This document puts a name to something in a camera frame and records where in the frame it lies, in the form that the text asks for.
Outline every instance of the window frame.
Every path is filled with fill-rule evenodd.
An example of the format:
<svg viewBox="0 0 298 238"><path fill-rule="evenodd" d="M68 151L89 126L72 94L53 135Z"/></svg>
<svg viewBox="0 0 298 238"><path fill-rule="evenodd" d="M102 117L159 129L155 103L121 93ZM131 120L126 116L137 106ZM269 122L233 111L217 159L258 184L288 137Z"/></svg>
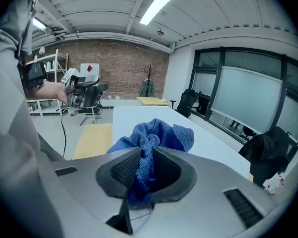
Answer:
<svg viewBox="0 0 298 238"><path fill-rule="evenodd" d="M229 51L264 55L264 56L268 56L268 57L272 57L272 58L276 58L276 59L281 60L280 70L281 70L281 80L283 81L282 91L281 91L279 103L278 103L278 106L277 106L277 109L276 109L276 113L275 113L274 118L271 122L270 128L275 127L277 125L278 121L279 121L279 118L281 116L283 106L284 106L284 103L285 103L286 95L288 97L292 98L294 101L298 102L298 92L292 91L291 89L287 88L287 64L291 63L291 64L298 67L298 61L293 59L293 58L290 58L290 57L286 56L285 54L278 54L278 53L271 52L271 51L265 51L265 50L260 50L260 49L252 49L252 48L241 48L241 47L225 47L224 48L224 47L219 47L219 48L211 48L211 49L203 49L203 50L196 50L195 51L193 68L192 68L192 73L191 73L191 78L190 78L190 83L189 83L189 89L192 89L194 79L195 79L195 75L198 72L215 73L216 74L216 79L215 79L215 83L214 83L214 87L213 87L211 96L201 94L201 93L195 93L195 95L197 97L201 96L201 97L205 97L205 98L210 100L205 116L201 115L200 113L198 113L198 112L196 112L192 109L191 109L191 113L195 114L196 116L208 121L212 125L214 125L217 128L221 129L222 131L224 131L225 133L227 133L228 135L233 137L238 142L240 142L242 144L245 144L246 141L244 139L240 138L238 135L236 135L232 131L226 129L225 127L217 124L216 122L214 122L210 119L211 114L212 114L211 107L213 105L216 93L218 91L220 78L221 78L221 73L222 73L222 66L224 66L224 62L225 62L225 53L229 52ZM199 60L200 60L200 55L202 53L209 53L209 52L219 52L220 53L220 60L219 60L217 68L211 68L211 67L208 67L208 66L198 66ZM290 159L292 159L293 156L296 154L296 152L298 150L298 141L295 142L290 137L288 137L288 139L289 139L289 144L292 146L292 149L290 150L288 155L289 155Z"/></svg>

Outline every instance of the coat rack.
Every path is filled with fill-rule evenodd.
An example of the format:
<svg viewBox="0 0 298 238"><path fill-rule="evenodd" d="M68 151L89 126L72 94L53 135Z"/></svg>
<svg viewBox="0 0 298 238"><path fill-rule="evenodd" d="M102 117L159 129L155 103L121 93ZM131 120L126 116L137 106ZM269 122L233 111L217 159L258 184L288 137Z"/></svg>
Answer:
<svg viewBox="0 0 298 238"><path fill-rule="evenodd" d="M152 75L155 74L155 72L153 71L155 67L152 66L151 64L148 64L145 66L144 68L144 72L147 75L147 88L146 88L146 97L148 97L148 90L149 90L149 82L150 82L150 77L152 77Z"/></svg>

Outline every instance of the brick wall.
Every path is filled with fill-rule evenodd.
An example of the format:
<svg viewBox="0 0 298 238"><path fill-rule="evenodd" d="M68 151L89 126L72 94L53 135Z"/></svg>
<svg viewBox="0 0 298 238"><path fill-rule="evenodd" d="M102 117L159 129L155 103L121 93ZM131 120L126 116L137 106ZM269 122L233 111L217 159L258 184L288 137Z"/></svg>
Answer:
<svg viewBox="0 0 298 238"><path fill-rule="evenodd" d="M146 79L144 67L151 63L155 66L152 77L154 96L162 98L169 55L127 42L112 43L106 40L65 42L46 47L46 55L54 53L56 49L62 54L69 54L68 68L79 71L81 63L99 63L101 83L109 84L104 98L108 95L112 98L118 95L121 99L138 97L141 83Z"/></svg>

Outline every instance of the ceiling beam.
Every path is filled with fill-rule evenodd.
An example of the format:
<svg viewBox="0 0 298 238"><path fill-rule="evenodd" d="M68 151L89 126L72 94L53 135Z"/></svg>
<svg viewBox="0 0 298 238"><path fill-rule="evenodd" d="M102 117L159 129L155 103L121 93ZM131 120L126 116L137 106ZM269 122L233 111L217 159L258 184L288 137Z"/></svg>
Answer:
<svg viewBox="0 0 298 238"><path fill-rule="evenodd" d="M129 34L130 32L130 29L133 25L133 22L135 20L135 17L136 17L136 14L140 8L140 5L143 3L143 0L136 0L136 3L135 3L135 6L133 8L133 11L130 13L130 16L129 16L129 22L128 22L128 25L127 25L127 29L126 29L126 34Z"/></svg>
<svg viewBox="0 0 298 238"><path fill-rule="evenodd" d="M63 15L52 5L49 0L38 0L41 4L43 10L49 15L50 18L55 20L59 26L61 26L65 31L72 34L75 32L74 28L64 19Z"/></svg>

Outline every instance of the black cable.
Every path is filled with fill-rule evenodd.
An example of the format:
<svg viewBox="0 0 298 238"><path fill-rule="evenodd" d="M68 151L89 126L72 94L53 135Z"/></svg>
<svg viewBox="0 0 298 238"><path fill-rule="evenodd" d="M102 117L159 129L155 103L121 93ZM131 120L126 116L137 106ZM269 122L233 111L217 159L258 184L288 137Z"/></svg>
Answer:
<svg viewBox="0 0 298 238"><path fill-rule="evenodd" d="M63 158L64 158L64 155L65 155L65 148L66 148L66 133L65 133L65 129L64 129L64 125L63 125L63 112L64 110L61 110L61 125L62 125L62 129L63 129L63 133L64 133L64 150L63 150Z"/></svg>

